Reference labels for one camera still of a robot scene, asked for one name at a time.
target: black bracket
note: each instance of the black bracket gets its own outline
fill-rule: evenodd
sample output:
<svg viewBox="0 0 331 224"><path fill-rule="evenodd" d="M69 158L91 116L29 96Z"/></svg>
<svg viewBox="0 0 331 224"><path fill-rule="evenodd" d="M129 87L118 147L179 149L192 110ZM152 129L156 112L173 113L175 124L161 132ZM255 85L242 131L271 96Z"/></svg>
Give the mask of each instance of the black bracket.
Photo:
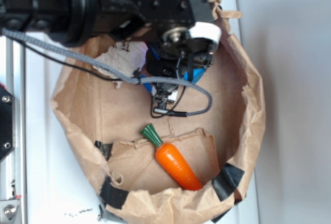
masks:
<svg viewBox="0 0 331 224"><path fill-rule="evenodd" d="M0 86L0 162L14 149L13 96Z"/></svg>

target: black cable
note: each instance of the black cable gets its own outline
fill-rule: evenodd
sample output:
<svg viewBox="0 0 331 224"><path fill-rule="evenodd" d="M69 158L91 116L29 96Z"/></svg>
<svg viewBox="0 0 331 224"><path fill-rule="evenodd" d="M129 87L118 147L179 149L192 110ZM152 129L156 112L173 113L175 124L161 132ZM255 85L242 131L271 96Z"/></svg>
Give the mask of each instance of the black cable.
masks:
<svg viewBox="0 0 331 224"><path fill-rule="evenodd" d="M45 53L42 53L42 52L38 51L37 49L34 49L33 47L27 45L27 44L24 43L24 42L21 42L21 41L18 41L18 40L16 40L16 42L18 42L19 44L21 44L21 45L24 46L25 48L28 48L29 50L31 50L31 51L33 51L33 52L39 54L40 56L43 56L43 57L49 59L49 60L51 60L51 61L54 61L54 62L56 62L56 63L62 64L62 65L65 65L65 66L72 67L72 68L74 68L74 69L78 69L78 70L80 70L80 71L87 72L87 73L89 73L89 74L91 74L91 75L93 75L93 76L96 76L96 77L98 77L98 78L100 78L100 79L102 79L102 80L105 80L105 81L122 81L121 79L112 79L112 78L106 78L106 77L103 77L103 76L101 76L100 74L98 74L98 73L96 73L96 72L94 72L94 71L91 71L91 70L88 70L88 69L86 69L86 68L83 68L83 67L80 67L80 66L77 66L77 65L73 65L73 64L70 64L70 63L67 63L67 62L63 62L63 61L61 61L61 60L58 60L58 59L56 59L56 58L53 58L53 57L51 57L51 56L49 56L49 55L47 55L47 54L45 54ZM184 87L183 87L183 90L182 90L182 93L180 94L180 97L179 97L178 101L176 102L176 104L175 104L175 105L174 105L169 111L173 111L173 110L178 106L179 102L181 101L181 99L182 99L182 97L183 97L183 95L184 95L185 89L186 89L186 87L184 86ZM153 97L152 97L152 103L151 103L151 117L152 117L152 118L161 118L161 117L164 117L164 116L167 115L167 114L162 114L162 115L160 115L160 116L154 116L154 115L153 115L153 104L154 104L154 103L153 103Z"/></svg>
<svg viewBox="0 0 331 224"><path fill-rule="evenodd" d="M168 112L173 111L173 110L178 106L180 100L182 99L182 97L183 97L183 95L184 95L185 89L186 89L186 86L183 87L183 91L182 91L182 93L180 94L180 97L178 98L178 100L177 100L177 102L175 103L175 105L174 105L174 106L173 106ZM153 96L152 96L152 104L151 104L151 117L152 117L152 118L157 119L157 118L162 118L162 117L164 117L164 116L167 115L167 114L161 114L161 115L159 115L159 116L155 116L155 115L153 115L153 104L154 104L154 103L153 103Z"/></svg>
<svg viewBox="0 0 331 224"><path fill-rule="evenodd" d="M56 59L56 58L53 58L53 57L51 57L51 56L49 56L49 55L47 55L47 54L45 54L45 53L42 53L42 52L38 51L37 49L34 49L33 47L27 45L27 44L24 43L24 42L21 42L21 41L18 41L18 40L16 40L16 42L18 42L18 43L21 44L22 46L28 48L29 50L31 50L31 51L33 51L33 52L39 54L40 56L43 56L43 57L49 59L49 60L51 60L51 61L54 61L54 62L56 62L56 63L62 64L62 65L65 65L65 66L72 67L72 68L77 69L77 70L81 70L81 71L87 72L87 73L89 73L89 74L91 74L91 75L93 75L93 76L95 76L95 77L98 77L98 78L100 78L100 79L102 79L102 80L105 80L105 81L111 81L111 82L122 81L121 79L113 79L113 78L103 77L102 75L100 75L100 74L98 74L98 73L96 73L96 72L94 72L94 71L91 71L91 70L88 70L88 69L86 69L86 68L83 68L83 67L80 67L80 66L77 66L77 65L73 65L73 64L70 64L70 63L67 63L67 62L63 62L63 61L61 61L61 60L58 60L58 59Z"/></svg>

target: white wall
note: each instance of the white wall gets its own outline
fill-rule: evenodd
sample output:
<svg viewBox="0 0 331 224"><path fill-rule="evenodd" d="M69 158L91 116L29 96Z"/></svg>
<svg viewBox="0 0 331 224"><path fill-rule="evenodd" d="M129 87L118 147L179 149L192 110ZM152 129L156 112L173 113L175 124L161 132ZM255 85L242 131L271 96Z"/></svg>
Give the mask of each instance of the white wall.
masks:
<svg viewBox="0 0 331 224"><path fill-rule="evenodd" d="M331 223L331 0L238 0L264 79L261 224Z"/></svg>

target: blue part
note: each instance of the blue part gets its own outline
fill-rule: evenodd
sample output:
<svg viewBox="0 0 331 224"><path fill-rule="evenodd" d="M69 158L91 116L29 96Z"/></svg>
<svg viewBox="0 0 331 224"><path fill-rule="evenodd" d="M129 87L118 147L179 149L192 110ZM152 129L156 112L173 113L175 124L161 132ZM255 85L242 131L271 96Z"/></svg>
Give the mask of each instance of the blue part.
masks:
<svg viewBox="0 0 331 224"><path fill-rule="evenodd" d="M144 83L145 88L148 92L152 93L152 84L150 83Z"/></svg>
<svg viewBox="0 0 331 224"><path fill-rule="evenodd" d="M204 68L194 69L192 83L197 83L202 78L202 76L205 74L205 71L206 70ZM188 72L184 74L183 79L185 81L188 81Z"/></svg>
<svg viewBox="0 0 331 224"><path fill-rule="evenodd" d="M150 44L149 46L149 50L152 52L152 54L154 55L154 57L156 58L156 60L160 60L160 56L154 51L152 45Z"/></svg>

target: screw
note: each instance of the screw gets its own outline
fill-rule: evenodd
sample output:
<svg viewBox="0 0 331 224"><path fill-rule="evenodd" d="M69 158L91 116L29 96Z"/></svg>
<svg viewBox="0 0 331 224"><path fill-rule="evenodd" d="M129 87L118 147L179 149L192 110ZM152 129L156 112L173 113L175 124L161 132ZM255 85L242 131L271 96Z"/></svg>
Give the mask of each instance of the screw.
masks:
<svg viewBox="0 0 331 224"><path fill-rule="evenodd" d="M157 8L157 7L159 7L160 6L160 1L159 0L154 0L153 1L153 7L154 8Z"/></svg>
<svg viewBox="0 0 331 224"><path fill-rule="evenodd" d="M16 207L13 205L8 205L4 208L4 214L8 218L8 220L11 220L15 214L16 214Z"/></svg>
<svg viewBox="0 0 331 224"><path fill-rule="evenodd" d="M5 143L5 144L4 144L4 148L5 148L5 149L9 149L9 148L11 148L11 144L10 144L9 142Z"/></svg>
<svg viewBox="0 0 331 224"><path fill-rule="evenodd" d="M50 23L46 20L39 20L35 23L34 26L38 30L45 30L50 26Z"/></svg>
<svg viewBox="0 0 331 224"><path fill-rule="evenodd" d="M10 98L10 96L3 96L2 97L2 101L4 103L11 103L11 98Z"/></svg>
<svg viewBox="0 0 331 224"><path fill-rule="evenodd" d="M187 3L186 2L181 2L180 7L182 9L186 9L187 8Z"/></svg>

